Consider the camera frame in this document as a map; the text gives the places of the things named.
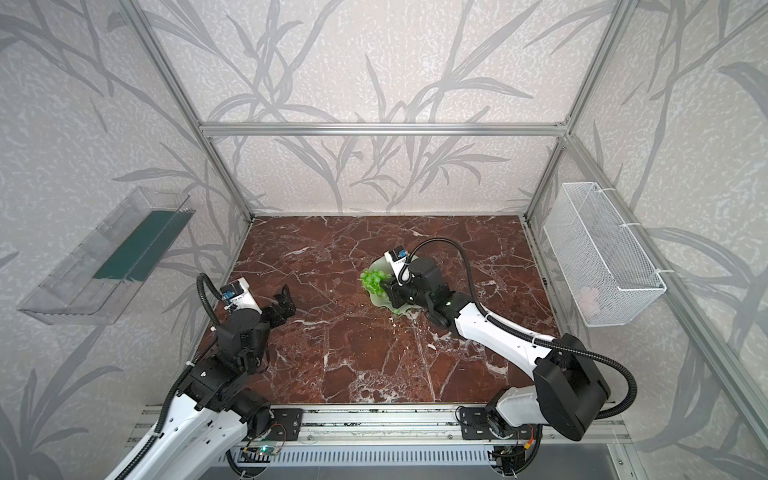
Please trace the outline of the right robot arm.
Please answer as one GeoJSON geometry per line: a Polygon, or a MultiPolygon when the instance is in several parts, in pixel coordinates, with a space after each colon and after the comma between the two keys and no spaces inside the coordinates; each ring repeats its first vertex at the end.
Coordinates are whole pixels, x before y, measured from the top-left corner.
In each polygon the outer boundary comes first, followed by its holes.
{"type": "Polygon", "coordinates": [[[610,396],[592,359],[537,345],[537,340],[553,338],[513,322],[492,323],[492,313],[482,313],[471,296],[451,289],[431,258],[408,264],[387,252],[377,264],[387,275],[380,285],[393,307],[420,307],[437,326],[489,348],[533,381],[531,386],[506,387],[486,404],[495,436],[507,438],[525,425],[548,425],[569,440],[584,437],[610,396]]]}

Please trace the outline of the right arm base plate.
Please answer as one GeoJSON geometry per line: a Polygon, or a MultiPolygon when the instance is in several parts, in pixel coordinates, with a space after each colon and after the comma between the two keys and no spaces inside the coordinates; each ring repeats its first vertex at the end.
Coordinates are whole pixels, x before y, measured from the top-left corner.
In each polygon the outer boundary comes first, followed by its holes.
{"type": "Polygon", "coordinates": [[[513,427],[498,414],[488,413],[484,407],[458,406],[455,419],[463,440],[534,440],[536,428],[532,425],[513,427]]]}

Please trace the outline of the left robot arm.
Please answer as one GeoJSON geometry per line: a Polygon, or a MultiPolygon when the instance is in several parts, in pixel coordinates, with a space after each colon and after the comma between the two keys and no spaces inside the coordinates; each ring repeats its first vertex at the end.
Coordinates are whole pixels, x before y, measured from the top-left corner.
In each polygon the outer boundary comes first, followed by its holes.
{"type": "Polygon", "coordinates": [[[270,332],[295,315],[287,286],[260,307],[240,278],[220,291],[228,319],[215,328],[215,352],[187,363],[155,424],[109,473],[111,479],[198,479],[242,440],[277,427],[270,402],[248,388],[265,366],[270,332]]]}

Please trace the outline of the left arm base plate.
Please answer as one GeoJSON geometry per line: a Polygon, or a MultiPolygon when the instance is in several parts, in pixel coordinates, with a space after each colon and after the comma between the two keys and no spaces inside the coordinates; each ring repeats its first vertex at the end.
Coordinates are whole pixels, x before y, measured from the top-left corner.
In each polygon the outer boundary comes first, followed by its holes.
{"type": "Polygon", "coordinates": [[[262,409],[250,422],[248,435],[255,441],[297,441],[303,416],[300,408],[262,409]]]}

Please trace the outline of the green fake grape bunch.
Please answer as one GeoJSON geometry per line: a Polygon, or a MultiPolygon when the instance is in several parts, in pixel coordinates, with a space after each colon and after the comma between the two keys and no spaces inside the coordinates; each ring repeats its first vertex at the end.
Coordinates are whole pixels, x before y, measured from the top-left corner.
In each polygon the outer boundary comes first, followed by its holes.
{"type": "Polygon", "coordinates": [[[388,282],[392,278],[391,273],[387,273],[381,270],[368,268],[360,274],[360,281],[363,288],[374,296],[385,296],[385,289],[382,287],[383,282],[388,282]]]}

